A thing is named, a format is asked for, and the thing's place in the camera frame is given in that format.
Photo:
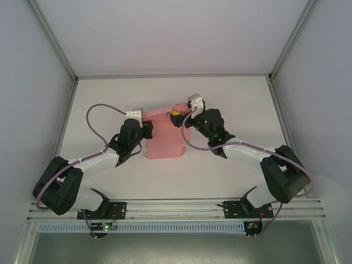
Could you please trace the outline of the circuit board with green light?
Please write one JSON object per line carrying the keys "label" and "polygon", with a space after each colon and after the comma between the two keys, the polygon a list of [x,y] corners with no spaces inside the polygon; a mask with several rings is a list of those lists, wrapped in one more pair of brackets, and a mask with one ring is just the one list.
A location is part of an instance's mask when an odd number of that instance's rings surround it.
{"label": "circuit board with green light", "polygon": [[95,231],[110,231],[110,230],[116,230],[117,228],[117,223],[116,222],[93,222],[90,224],[91,229]]}

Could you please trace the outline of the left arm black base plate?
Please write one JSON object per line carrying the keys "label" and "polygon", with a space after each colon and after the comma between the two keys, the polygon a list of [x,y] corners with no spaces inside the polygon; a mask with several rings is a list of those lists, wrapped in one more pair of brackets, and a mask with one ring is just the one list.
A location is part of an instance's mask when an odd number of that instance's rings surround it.
{"label": "left arm black base plate", "polygon": [[122,220],[127,212],[126,202],[108,202],[96,211],[84,210],[88,220]]}

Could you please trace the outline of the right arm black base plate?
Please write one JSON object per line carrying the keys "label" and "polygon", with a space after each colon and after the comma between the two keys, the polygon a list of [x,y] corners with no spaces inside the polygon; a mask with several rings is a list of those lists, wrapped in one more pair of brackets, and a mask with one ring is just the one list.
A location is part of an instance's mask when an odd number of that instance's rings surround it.
{"label": "right arm black base plate", "polygon": [[225,219],[259,219],[261,217],[270,219],[274,216],[270,203],[255,208],[249,202],[233,200],[224,201],[222,206]]}

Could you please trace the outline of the aluminium vertical frame post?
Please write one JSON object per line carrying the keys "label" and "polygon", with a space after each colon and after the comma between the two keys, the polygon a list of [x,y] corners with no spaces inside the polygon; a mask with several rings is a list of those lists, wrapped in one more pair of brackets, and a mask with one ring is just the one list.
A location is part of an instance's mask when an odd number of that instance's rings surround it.
{"label": "aluminium vertical frame post", "polygon": [[297,41],[299,40],[303,30],[308,24],[314,10],[319,4],[320,0],[307,0],[307,3],[301,12],[297,22],[294,25],[292,32],[290,33],[278,59],[276,60],[271,72],[268,75],[268,78],[271,82],[278,77],[279,73],[283,69],[287,59],[289,58],[292,50],[294,49]]}
{"label": "aluminium vertical frame post", "polygon": [[57,56],[59,62],[61,63],[62,67],[64,68],[67,75],[70,77],[73,84],[77,84],[78,77],[75,74],[72,66],[70,65],[67,56],[65,55],[54,31],[52,30],[48,20],[46,19],[39,3],[37,0],[25,0],[28,4],[29,9],[33,13],[39,27],[41,28],[45,38],[47,39],[49,45],[53,49],[55,55]]}

